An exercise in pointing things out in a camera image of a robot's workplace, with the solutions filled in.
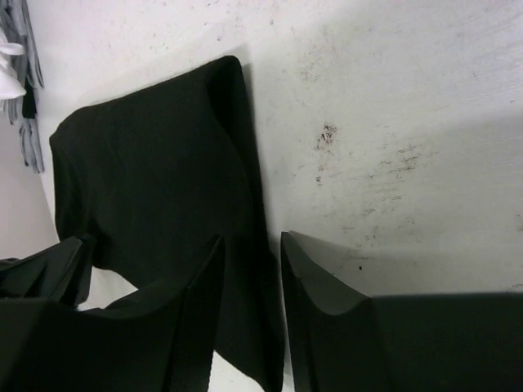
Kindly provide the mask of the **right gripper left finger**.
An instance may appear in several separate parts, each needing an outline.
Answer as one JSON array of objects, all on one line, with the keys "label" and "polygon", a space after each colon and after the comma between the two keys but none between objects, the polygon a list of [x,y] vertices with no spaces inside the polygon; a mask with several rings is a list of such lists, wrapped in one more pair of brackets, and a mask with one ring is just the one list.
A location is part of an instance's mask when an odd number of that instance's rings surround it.
[{"label": "right gripper left finger", "polygon": [[183,280],[165,274],[104,309],[1,298],[4,391],[205,391],[225,267],[213,238]]}]

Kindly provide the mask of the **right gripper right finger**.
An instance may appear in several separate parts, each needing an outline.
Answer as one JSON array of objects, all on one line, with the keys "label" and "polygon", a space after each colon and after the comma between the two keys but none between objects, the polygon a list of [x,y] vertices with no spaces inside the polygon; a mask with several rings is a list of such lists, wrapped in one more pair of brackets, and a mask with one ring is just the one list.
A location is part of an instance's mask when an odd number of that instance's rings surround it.
[{"label": "right gripper right finger", "polygon": [[281,274],[298,391],[519,391],[519,292],[366,296],[288,232]]}]

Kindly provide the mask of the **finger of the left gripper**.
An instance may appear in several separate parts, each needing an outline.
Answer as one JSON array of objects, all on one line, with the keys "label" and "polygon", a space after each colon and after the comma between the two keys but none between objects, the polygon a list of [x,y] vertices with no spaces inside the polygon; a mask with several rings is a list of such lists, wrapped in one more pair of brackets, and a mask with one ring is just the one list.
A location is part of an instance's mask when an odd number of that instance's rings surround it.
[{"label": "finger of the left gripper", "polygon": [[69,237],[23,259],[2,259],[1,298],[44,298],[81,305],[90,292],[95,247],[92,236]]}]

